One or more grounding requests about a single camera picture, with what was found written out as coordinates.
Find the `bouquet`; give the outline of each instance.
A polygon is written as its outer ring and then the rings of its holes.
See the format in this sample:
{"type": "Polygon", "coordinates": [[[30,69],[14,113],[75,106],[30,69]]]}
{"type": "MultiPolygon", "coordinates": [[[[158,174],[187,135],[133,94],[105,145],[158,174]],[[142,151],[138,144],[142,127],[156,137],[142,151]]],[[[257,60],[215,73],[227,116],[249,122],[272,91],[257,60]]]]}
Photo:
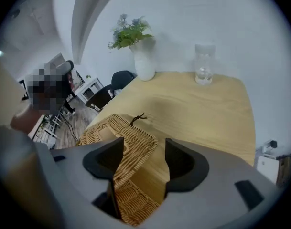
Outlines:
{"type": "Polygon", "coordinates": [[[146,29],[150,29],[143,17],[133,19],[131,24],[127,23],[126,18],[127,14],[120,16],[117,27],[113,29],[114,42],[109,43],[109,49],[129,47],[144,38],[152,37],[150,34],[143,34],[146,29]]]}

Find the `black cord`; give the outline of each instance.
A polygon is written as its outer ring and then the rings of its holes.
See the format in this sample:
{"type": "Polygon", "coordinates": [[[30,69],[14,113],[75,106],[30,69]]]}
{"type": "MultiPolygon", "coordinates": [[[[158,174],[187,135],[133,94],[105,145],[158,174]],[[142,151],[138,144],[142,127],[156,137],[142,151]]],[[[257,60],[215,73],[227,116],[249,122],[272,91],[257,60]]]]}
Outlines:
{"type": "Polygon", "coordinates": [[[76,141],[78,141],[77,137],[76,137],[75,134],[74,134],[73,127],[71,126],[71,124],[67,121],[67,119],[63,116],[63,114],[62,114],[61,112],[59,112],[59,114],[60,114],[60,116],[63,118],[63,120],[64,120],[64,122],[66,123],[66,125],[69,127],[69,130],[70,130],[70,132],[71,132],[72,137],[73,137],[76,141]]]}
{"type": "Polygon", "coordinates": [[[129,126],[132,127],[132,124],[138,119],[147,119],[146,117],[142,117],[143,115],[144,115],[144,113],[141,115],[137,115],[135,118],[133,118],[131,123],[129,124],[129,126]]]}

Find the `wooden floor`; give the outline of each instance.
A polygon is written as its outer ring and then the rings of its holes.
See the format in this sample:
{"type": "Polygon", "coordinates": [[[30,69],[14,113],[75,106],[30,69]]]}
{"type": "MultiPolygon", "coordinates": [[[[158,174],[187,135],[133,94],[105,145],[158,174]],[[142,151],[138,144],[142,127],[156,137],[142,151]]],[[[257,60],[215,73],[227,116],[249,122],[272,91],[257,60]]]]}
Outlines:
{"type": "MultiPolygon", "coordinates": [[[[66,119],[72,125],[75,136],[79,139],[87,126],[96,117],[97,113],[85,106],[78,98],[69,102],[72,108],[75,108],[74,115],[69,114],[66,119]]],[[[76,145],[75,139],[72,137],[69,127],[62,121],[62,125],[55,133],[58,138],[54,146],[55,149],[72,147],[76,145]]]]}

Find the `chair backrest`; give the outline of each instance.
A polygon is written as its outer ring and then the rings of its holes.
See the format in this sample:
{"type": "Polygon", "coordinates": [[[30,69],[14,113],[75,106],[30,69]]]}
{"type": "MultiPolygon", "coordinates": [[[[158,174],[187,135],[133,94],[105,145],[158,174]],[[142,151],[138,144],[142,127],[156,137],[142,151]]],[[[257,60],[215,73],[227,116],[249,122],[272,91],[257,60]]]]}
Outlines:
{"type": "Polygon", "coordinates": [[[100,110],[108,104],[108,102],[112,99],[108,90],[111,90],[111,85],[105,86],[96,92],[86,103],[86,106],[89,108],[95,109],[93,105],[98,107],[100,110]]]}
{"type": "Polygon", "coordinates": [[[129,71],[118,71],[115,72],[111,79],[111,88],[112,90],[123,89],[126,87],[135,76],[129,71]]]}

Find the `picture frame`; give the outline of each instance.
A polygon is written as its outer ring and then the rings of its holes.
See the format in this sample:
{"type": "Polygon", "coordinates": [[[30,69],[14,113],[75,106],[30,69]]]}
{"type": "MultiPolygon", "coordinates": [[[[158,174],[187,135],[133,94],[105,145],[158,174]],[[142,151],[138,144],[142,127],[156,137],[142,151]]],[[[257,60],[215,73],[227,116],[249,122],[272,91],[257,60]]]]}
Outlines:
{"type": "Polygon", "coordinates": [[[25,94],[24,94],[24,96],[23,96],[23,98],[22,98],[22,101],[23,101],[23,100],[26,100],[26,99],[29,99],[29,96],[28,96],[28,94],[27,94],[27,90],[26,90],[26,87],[25,87],[24,80],[19,81],[19,84],[20,84],[21,86],[23,86],[23,88],[25,89],[25,94]]]}

